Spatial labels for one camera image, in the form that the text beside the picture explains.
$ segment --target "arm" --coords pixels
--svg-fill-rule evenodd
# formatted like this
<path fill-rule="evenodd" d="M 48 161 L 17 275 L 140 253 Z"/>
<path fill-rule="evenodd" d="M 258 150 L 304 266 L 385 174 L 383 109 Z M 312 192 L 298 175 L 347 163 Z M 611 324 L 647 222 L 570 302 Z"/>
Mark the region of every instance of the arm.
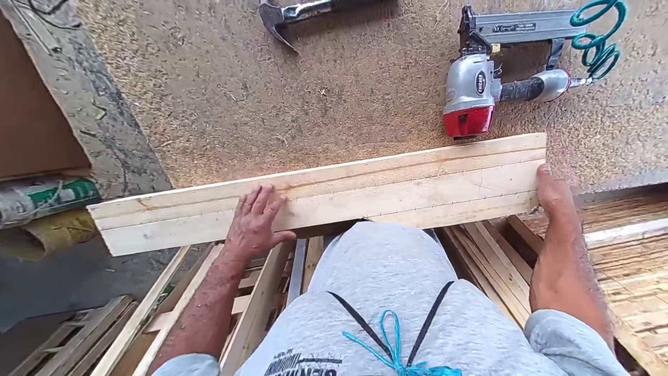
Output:
<path fill-rule="evenodd" d="M 202 353 L 218 359 L 228 334 L 236 289 L 248 261 L 295 238 L 291 231 L 271 231 L 276 214 L 287 200 L 281 196 L 267 205 L 273 195 L 272 185 L 259 185 L 239 197 L 220 255 L 165 339 L 148 375 L 178 355 Z"/>
<path fill-rule="evenodd" d="M 547 165 L 538 168 L 538 200 L 550 224 L 531 279 L 531 311 L 565 312 L 597 331 L 612 348 L 607 306 L 589 262 L 572 194 Z"/>

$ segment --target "hammer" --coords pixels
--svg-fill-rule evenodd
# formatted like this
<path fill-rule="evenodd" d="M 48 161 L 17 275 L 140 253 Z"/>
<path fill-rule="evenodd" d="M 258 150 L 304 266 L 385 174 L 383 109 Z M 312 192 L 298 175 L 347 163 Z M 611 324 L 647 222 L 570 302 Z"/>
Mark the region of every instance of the hammer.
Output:
<path fill-rule="evenodd" d="M 309 3 L 281 7 L 272 4 L 273 0 L 260 0 L 260 16 L 271 35 L 290 47 L 294 52 L 297 52 L 279 33 L 279 30 L 284 26 L 325 13 L 359 7 L 374 1 L 379 0 L 314 0 Z"/>

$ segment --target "black strap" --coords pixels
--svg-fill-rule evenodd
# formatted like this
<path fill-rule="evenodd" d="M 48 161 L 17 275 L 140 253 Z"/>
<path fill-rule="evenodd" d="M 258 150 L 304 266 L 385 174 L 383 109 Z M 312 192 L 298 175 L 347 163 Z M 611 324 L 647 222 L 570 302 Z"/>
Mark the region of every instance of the black strap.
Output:
<path fill-rule="evenodd" d="M 342 297 L 334 294 L 332 291 L 327 291 L 327 292 L 332 294 L 332 296 L 334 296 L 334 298 L 336 298 L 336 300 L 338 300 L 339 303 L 341 303 L 341 305 L 345 308 L 345 310 L 348 311 L 348 313 L 355 319 L 355 321 L 357 321 L 357 324 L 359 324 L 359 326 L 361 326 L 362 329 L 364 329 L 364 331 L 369 335 L 369 337 L 373 339 L 373 342 L 376 342 L 378 346 L 380 346 L 380 348 L 383 349 L 385 353 L 387 353 L 387 356 L 390 359 L 392 359 L 392 353 L 389 352 L 387 346 L 385 346 L 385 344 L 380 340 L 380 338 L 378 338 L 376 333 L 369 326 L 369 324 L 367 324 L 367 322 L 364 321 L 362 316 L 360 316 L 359 313 L 357 313 L 357 311 L 350 304 L 348 304 L 348 302 L 346 302 Z"/>
<path fill-rule="evenodd" d="M 434 304 L 432 305 L 432 309 L 430 309 L 429 313 L 427 314 L 427 318 L 424 320 L 424 323 L 422 324 L 422 328 L 420 329 L 420 333 L 417 335 L 417 339 L 415 340 L 415 343 L 413 344 L 413 349 L 411 350 L 411 355 L 408 357 L 408 363 L 406 365 L 408 367 L 411 366 L 413 363 L 413 360 L 415 359 L 415 355 L 418 353 L 418 350 L 420 349 L 420 345 L 422 344 L 422 341 L 424 340 L 424 337 L 427 335 L 427 331 L 429 330 L 429 326 L 432 324 L 432 321 L 434 320 L 434 317 L 436 315 L 436 311 L 438 310 L 438 307 L 441 305 L 441 302 L 443 301 L 443 298 L 445 297 L 446 293 L 448 292 L 448 289 L 450 286 L 454 283 L 454 281 L 448 282 L 443 288 L 441 289 L 441 292 L 438 293 L 438 296 L 436 297 L 436 301 L 434 301 Z M 389 351 L 387 346 L 380 340 L 378 335 L 373 331 L 373 329 L 367 324 L 366 321 L 364 321 L 364 318 L 357 313 L 357 311 L 350 305 L 348 302 L 346 302 L 342 297 L 334 294 L 331 291 L 327 291 L 330 293 L 336 300 L 341 303 L 341 305 L 345 308 L 346 311 L 357 321 L 357 324 L 364 329 L 364 331 L 373 339 L 373 342 L 376 342 L 378 346 L 380 346 L 383 351 L 387 354 L 387 356 L 392 359 L 392 353 Z"/>
<path fill-rule="evenodd" d="M 422 324 L 422 328 L 420 329 L 420 333 L 417 335 L 417 339 L 415 340 L 415 343 L 413 344 L 413 349 L 411 350 L 411 355 L 408 357 L 408 362 L 406 363 L 406 367 L 410 367 L 411 364 L 413 364 L 413 360 L 415 359 L 415 356 L 418 353 L 418 350 L 420 349 L 420 345 L 422 345 L 422 341 L 424 340 L 424 337 L 427 335 L 427 331 L 429 330 L 429 326 L 432 324 L 432 321 L 434 321 L 434 316 L 436 315 L 436 311 L 438 310 L 438 307 L 441 305 L 441 302 L 443 301 L 443 298 L 446 295 L 446 292 L 448 292 L 448 289 L 450 286 L 454 283 L 455 281 L 450 281 L 446 283 L 445 286 L 441 289 L 441 292 L 438 293 L 438 296 L 436 297 L 436 301 L 434 301 L 434 304 L 432 305 L 432 309 L 429 310 L 429 313 L 427 314 L 427 318 L 424 320 L 424 323 Z"/>

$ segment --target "sawdust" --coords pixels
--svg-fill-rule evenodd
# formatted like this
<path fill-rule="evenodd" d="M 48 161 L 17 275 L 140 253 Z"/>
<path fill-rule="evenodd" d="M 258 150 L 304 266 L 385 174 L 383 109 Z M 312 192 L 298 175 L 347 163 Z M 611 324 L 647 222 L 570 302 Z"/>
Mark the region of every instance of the sawdust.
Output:
<path fill-rule="evenodd" d="M 546 9 L 471 3 L 479 13 Z M 256 3 L 81 0 L 80 13 L 172 182 L 187 187 L 452 144 L 441 113 L 462 5 L 401 1 L 292 25 L 298 56 L 266 33 Z M 629 6 L 617 34 L 625 59 L 607 80 L 550 104 L 499 104 L 479 139 L 546 131 L 554 170 L 584 191 L 662 176 L 667 10 Z M 602 21 L 591 30 L 606 31 Z M 510 54 L 526 78 L 522 52 Z M 566 49 L 560 65 L 582 73 L 579 59 Z"/>

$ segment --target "teal coiled air hose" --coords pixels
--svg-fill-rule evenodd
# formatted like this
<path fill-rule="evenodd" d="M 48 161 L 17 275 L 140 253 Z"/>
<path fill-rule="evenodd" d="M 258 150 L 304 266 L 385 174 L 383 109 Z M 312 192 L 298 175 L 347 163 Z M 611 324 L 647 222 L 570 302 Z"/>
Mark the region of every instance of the teal coiled air hose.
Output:
<path fill-rule="evenodd" d="M 599 5 L 604 5 L 604 7 L 587 18 L 581 18 L 582 14 L 590 8 L 597 7 Z M 575 14 L 570 18 L 570 24 L 574 27 L 588 25 L 597 19 L 601 18 L 607 11 L 612 8 L 617 10 L 617 22 L 615 26 L 605 35 L 596 35 L 594 33 L 581 33 L 573 38 L 571 46 L 576 50 L 582 50 L 582 64 L 586 67 L 589 77 L 594 81 L 600 80 L 605 77 L 617 64 L 617 60 L 621 56 L 621 52 L 617 49 L 617 44 L 612 43 L 606 47 L 606 42 L 612 34 L 614 34 L 624 20 L 626 20 L 627 15 L 627 6 L 623 0 L 596 0 L 593 1 L 584 7 L 581 7 Z M 588 43 L 580 42 L 581 39 L 589 39 Z M 589 60 L 589 52 L 594 49 L 594 57 Z M 607 68 L 603 73 L 599 74 L 599 71 L 607 65 Z"/>

